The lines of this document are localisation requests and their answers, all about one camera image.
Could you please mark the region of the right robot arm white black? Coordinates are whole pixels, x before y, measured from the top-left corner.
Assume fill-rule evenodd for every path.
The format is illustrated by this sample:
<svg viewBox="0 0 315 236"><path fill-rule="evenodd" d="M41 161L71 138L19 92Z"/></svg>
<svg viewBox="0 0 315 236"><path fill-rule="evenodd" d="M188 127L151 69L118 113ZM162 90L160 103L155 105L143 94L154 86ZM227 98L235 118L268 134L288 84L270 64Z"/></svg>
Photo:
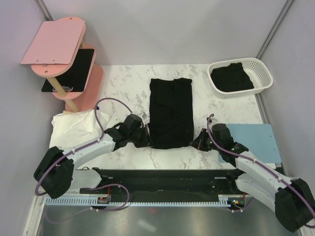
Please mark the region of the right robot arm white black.
<svg viewBox="0 0 315 236"><path fill-rule="evenodd" d="M308 184L261 162L247 147L233 140L225 124L208 125L190 146L200 151L215 150L234 167L225 181L228 192L250 194L292 233L301 227L314 228L309 223L315 219L315 199Z"/></svg>

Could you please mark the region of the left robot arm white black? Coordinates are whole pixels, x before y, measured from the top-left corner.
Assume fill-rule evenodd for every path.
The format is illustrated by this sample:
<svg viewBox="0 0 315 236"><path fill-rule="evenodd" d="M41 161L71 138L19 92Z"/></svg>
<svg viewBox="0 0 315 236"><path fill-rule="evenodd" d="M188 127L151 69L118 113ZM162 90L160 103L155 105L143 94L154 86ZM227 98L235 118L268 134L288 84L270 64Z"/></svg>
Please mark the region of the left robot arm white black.
<svg viewBox="0 0 315 236"><path fill-rule="evenodd" d="M88 189L96 193L104 193L108 181L101 177L96 168L81 170L87 162L107 153L114 152L132 143L136 148L150 145L147 125L142 119L130 114L111 128L104 130L101 137L94 138L81 146L66 148L51 147L34 172L38 182L37 189L42 188L44 194L57 199L70 190Z"/></svg>

